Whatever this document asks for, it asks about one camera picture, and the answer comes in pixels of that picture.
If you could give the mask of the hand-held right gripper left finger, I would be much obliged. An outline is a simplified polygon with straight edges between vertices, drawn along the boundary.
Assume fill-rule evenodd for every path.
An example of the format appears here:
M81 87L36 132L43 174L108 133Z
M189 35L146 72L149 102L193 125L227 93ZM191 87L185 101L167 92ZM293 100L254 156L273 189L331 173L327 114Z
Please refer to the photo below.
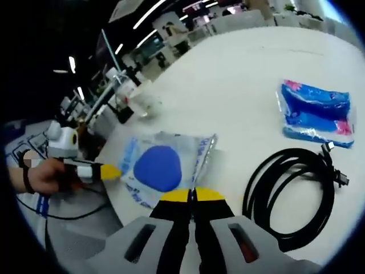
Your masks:
M179 273L189 240L189 189L162 195L149 216L118 230L87 260L92 273Z

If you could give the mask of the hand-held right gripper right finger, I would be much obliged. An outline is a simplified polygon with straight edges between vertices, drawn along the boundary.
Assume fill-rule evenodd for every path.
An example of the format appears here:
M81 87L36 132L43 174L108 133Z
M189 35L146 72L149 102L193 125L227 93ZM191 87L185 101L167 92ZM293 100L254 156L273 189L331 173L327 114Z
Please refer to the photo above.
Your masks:
M274 236L236 216L218 192L197 187L193 197L200 273L302 273L302 262L280 251Z

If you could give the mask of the person's left hand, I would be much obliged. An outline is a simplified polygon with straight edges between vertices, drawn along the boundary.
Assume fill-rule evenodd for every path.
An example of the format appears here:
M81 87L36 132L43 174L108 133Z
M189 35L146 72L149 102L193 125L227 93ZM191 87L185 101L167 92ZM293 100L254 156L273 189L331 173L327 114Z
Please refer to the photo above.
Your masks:
M27 181L34 192L52 195L69 190L76 182L76 177L63 162L49 158L29 168Z

